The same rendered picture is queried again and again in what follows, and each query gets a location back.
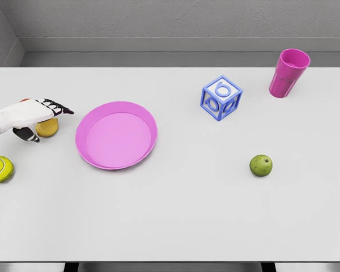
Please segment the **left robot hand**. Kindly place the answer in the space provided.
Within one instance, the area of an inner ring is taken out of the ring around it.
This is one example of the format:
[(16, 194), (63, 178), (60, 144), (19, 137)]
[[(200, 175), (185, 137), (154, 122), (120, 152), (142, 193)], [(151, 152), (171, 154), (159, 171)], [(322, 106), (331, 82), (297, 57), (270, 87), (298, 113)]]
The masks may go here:
[(60, 114), (74, 114), (72, 110), (51, 99), (28, 99), (9, 106), (13, 113), (13, 133), (26, 142), (39, 142), (34, 125), (47, 121)]

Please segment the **green lime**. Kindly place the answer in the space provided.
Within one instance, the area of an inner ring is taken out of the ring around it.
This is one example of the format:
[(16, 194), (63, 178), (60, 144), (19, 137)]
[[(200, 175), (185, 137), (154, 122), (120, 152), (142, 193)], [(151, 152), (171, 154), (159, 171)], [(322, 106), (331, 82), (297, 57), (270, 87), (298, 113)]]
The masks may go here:
[(251, 159), (249, 168), (255, 176), (265, 177), (271, 173), (273, 162), (267, 155), (259, 154)]

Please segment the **pink plate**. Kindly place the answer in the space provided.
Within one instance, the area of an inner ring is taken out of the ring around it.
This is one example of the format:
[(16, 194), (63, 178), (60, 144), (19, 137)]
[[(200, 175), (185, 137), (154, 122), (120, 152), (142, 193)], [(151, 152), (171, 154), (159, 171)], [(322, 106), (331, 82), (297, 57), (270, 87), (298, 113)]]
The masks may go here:
[(154, 148), (158, 127), (144, 107), (114, 101), (96, 107), (79, 123), (76, 148), (88, 164), (107, 170), (139, 163)]

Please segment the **magenta cup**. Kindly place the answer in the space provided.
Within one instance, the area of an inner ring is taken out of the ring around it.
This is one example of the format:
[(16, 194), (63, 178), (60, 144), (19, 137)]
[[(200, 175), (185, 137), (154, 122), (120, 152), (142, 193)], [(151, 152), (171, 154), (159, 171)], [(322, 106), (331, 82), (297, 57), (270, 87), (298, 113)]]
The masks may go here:
[(285, 49), (280, 53), (269, 92), (277, 98), (288, 96), (291, 89), (308, 68), (311, 60), (299, 49)]

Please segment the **yellow lemon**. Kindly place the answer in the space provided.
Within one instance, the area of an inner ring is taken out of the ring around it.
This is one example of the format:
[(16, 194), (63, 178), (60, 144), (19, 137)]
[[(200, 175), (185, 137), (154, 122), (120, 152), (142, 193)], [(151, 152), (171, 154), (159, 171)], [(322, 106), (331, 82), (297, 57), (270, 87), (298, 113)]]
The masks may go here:
[(55, 133), (58, 131), (58, 127), (58, 119), (51, 118), (49, 120), (37, 123), (35, 129), (38, 136), (47, 138), (55, 135)]

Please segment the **blue letter block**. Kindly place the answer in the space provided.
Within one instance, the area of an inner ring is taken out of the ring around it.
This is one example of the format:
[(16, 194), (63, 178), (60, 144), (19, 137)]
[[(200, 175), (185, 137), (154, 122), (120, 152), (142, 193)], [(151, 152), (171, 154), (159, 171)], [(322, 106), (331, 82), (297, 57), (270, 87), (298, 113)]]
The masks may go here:
[(202, 89), (200, 106), (217, 121), (221, 121), (239, 105), (243, 90), (224, 75)]

